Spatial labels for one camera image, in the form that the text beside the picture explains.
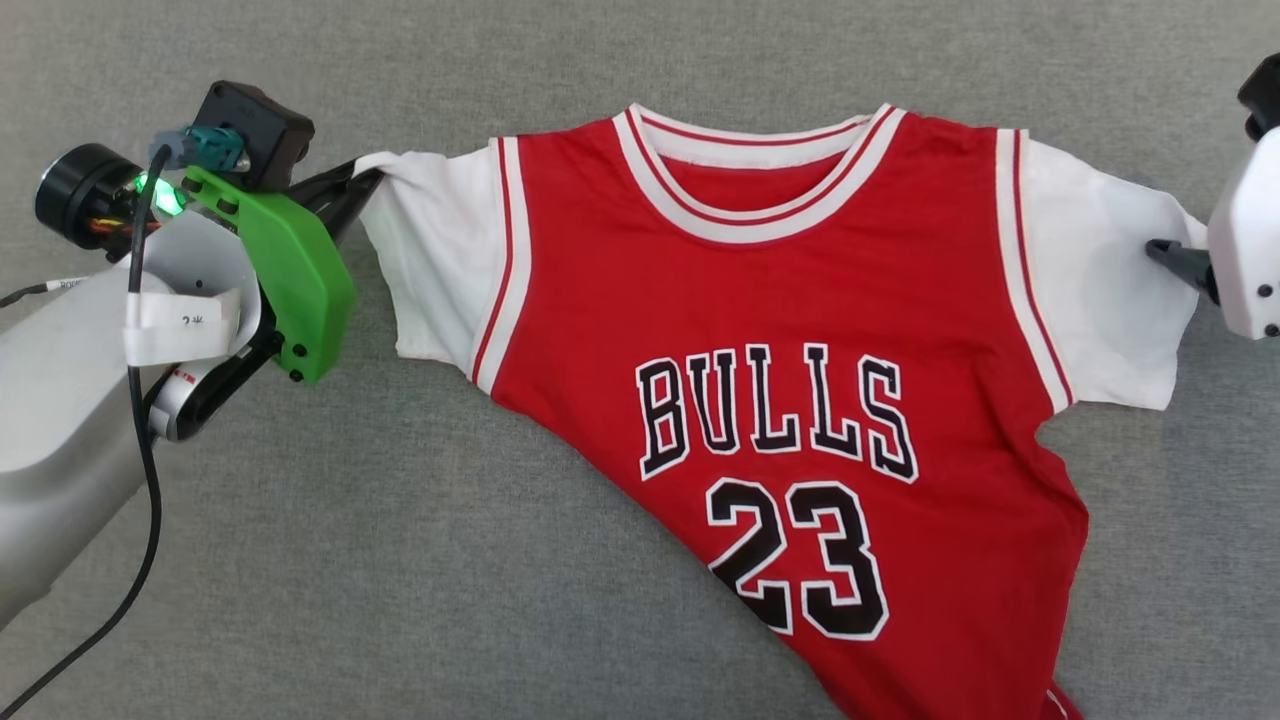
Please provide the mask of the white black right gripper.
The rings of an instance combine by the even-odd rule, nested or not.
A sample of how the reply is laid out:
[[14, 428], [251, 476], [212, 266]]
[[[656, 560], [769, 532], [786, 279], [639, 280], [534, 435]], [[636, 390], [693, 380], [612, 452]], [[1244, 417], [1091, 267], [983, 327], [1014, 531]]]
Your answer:
[[1146, 254], [1220, 306], [1231, 332], [1280, 340], [1280, 127], [1261, 136], [1228, 177], [1208, 247], [1151, 240]]

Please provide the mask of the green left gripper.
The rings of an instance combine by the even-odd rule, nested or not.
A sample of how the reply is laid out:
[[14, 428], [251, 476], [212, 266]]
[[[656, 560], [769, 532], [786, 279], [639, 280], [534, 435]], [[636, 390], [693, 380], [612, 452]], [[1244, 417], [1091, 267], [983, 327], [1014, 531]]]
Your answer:
[[349, 228], [385, 177], [348, 160], [282, 192], [248, 192], [198, 169], [180, 181], [150, 181], [146, 172], [100, 143], [72, 149], [44, 173], [35, 195], [37, 219], [82, 249], [123, 259], [133, 224], [160, 228], [165, 201], [206, 210], [241, 237], [259, 279], [261, 327], [256, 352], [274, 359], [292, 380], [315, 383], [337, 364], [355, 307], [355, 283], [339, 254]]

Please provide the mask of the red white Bulls jersey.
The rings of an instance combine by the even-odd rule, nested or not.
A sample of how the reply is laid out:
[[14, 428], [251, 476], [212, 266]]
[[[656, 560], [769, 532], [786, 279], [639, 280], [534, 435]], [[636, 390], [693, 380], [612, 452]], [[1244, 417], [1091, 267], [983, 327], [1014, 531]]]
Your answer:
[[398, 355], [641, 505], [850, 720], [1083, 720], [1053, 682], [1089, 515], [1038, 429], [1161, 411], [1204, 249], [1171, 195], [884, 105], [750, 135], [632, 105], [372, 152]]

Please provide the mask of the white tape label band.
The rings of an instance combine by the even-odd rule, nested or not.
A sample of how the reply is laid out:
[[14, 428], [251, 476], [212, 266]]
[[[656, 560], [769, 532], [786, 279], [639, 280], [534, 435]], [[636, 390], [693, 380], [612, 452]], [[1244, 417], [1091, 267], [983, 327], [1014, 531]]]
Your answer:
[[241, 237], [183, 211], [145, 241], [140, 287], [125, 301], [124, 359], [160, 366], [229, 357], [260, 320], [259, 279]]

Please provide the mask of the grey fabric table cover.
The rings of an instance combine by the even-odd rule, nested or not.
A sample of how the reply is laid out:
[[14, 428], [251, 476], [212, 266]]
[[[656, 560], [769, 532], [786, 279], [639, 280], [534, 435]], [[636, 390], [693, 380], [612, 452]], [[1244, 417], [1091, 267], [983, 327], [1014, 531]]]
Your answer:
[[[1206, 218], [1280, 0], [0, 0], [0, 293], [102, 266], [35, 219], [46, 167], [142, 161], [215, 79], [317, 128], [301, 176], [467, 152], [631, 102], [787, 132], [892, 102], [1014, 126]], [[396, 355], [376, 254], [340, 364], [260, 372], [163, 445], [125, 620], [28, 720], [842, 720], [576, 452]], [[1203, 304], [1164, 413], [1046, 424], [1091, 512], [1057, 662], [1087, 720], [1280, 720], [1280, 341]]]

